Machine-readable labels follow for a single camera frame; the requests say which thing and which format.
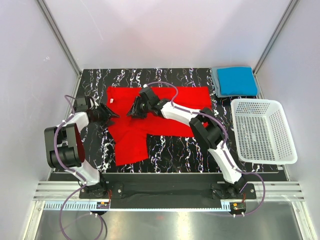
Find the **red t-shirt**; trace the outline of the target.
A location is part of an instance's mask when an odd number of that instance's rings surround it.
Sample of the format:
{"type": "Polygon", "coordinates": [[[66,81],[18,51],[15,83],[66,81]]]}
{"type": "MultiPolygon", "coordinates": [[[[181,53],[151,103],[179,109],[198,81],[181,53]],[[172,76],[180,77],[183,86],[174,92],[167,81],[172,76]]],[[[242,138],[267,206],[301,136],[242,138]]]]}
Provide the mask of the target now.
{"type": "MultiPolygon", "coordinates": [[[[211,108],[212,102],[208,87],[177,87],[178,96],[175,103],[192,109],[211,108]]],[[[108,131],[115,141],[116,166],[134,164],[149,158],[147,148],[147,135],[193,137],[190,127],[174,120],[164,119],[148,113],[145,119],[131,118],[127,116],[138,96],[140,87],[108,87],[107,106],[118,114],[119,118],[113,118],[113,125],[108,131]]],[[[160,99],[169,99],[176,91],[171,87],[152,87],[152,90],[160,99]]]]}

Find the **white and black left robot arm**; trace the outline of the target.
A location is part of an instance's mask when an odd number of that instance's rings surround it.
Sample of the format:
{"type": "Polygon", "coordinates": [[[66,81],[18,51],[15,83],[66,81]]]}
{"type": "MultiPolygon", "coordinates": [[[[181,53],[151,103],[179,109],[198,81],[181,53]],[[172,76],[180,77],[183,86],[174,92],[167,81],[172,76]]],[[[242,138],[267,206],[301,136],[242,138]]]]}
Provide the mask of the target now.
{"type": "Polygon", "coordinates": [[[91,192],[97,198],[108,193],[107,181],[100,171],[86,160],[81,131],[92,123],[108,127],[112,119],[119,118],[113,110],[92,96],[65,96],[70,104],[69,117],[57,126],[44,130],[46,159],[50,168],[60,169],[74,175],[85,192],[91,192]]]}

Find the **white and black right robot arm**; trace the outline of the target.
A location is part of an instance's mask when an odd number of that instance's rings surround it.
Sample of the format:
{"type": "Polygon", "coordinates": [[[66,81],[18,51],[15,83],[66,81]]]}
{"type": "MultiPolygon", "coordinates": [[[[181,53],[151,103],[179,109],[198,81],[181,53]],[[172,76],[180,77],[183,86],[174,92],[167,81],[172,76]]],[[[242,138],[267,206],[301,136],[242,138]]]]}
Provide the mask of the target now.
{"type": "Polygon", "coordinates": [[[215,119],[209,108],[199,110],[175,103],[174,100],[179,94],[177,89],[175,91],[171,100],[160,99],[151,87],[145,85],[139,91],[127,115],[145,119],[148,113],[152,113],[190,127],[200,147],[207,150],[218,164],[227,184],[228,195],[239,198],[244,194],[247,182],[226,146],[226,129],[215,119]]]}

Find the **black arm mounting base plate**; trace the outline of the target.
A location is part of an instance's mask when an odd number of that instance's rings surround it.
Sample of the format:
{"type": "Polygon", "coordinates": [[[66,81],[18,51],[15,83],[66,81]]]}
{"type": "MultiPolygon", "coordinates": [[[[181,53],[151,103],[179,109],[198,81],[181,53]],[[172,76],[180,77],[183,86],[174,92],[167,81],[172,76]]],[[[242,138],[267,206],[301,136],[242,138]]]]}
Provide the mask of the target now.
{"type": "Polygon", "coordinates": [[[229,193],[221,173],[104,173],[111,208],[133,210],[213,209],[223,202],[256,200],[252,183],[229,193]]]}

